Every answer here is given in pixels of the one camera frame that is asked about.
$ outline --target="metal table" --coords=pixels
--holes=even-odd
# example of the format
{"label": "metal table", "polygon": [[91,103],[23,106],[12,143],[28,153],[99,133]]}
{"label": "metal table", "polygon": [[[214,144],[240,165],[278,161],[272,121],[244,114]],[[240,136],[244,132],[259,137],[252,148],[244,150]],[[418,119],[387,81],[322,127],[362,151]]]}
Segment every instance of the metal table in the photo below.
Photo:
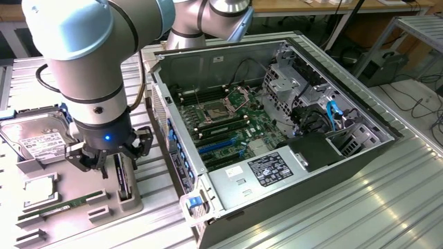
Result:
{"label": "metal table", "polygon": [[[404,135],[403,140],[350,180],[251,227],[214,248],[399,248],[442,247],[443,237],[443,151],[379,101],[366,86],[303,36],[291,32],[248,36],[246,40],[292,37],[336,77],[367,101]],[[208,44],[223,43],[210,40]],[[144,49],[144,56],[162,46]],[[40,58],[15,61],[8,106],[37,107],[57,95],[37,85],[33,73]],[[136,57],[123,65],[128,103],[139,86]],[[32,103],[36,94],[40,103]],[[132,114],[135,126],[150,124],[143,107]],[[0,198],[5,191],[13,153],[1,145]],[[192,231],[184,223],[171,177],[159,147],[138,161],[136,177],[144,209],[140,213],[84,232],[48,248],[195,248]]]}
{"label": "metal table", "polygon": [[416,16],[416,17],[395,17],[387,25],[379,39],[376,40],[372,48],[370,49],[367,56],[358,62],[352,74],[359,77],[372,55],[383,46],[387,38],[390,37],[394,28],[403,29],[408,34],[414,35],[422,42],[428,44],[436,51],[443,53],[443,18],[438,15],[432,16]]}

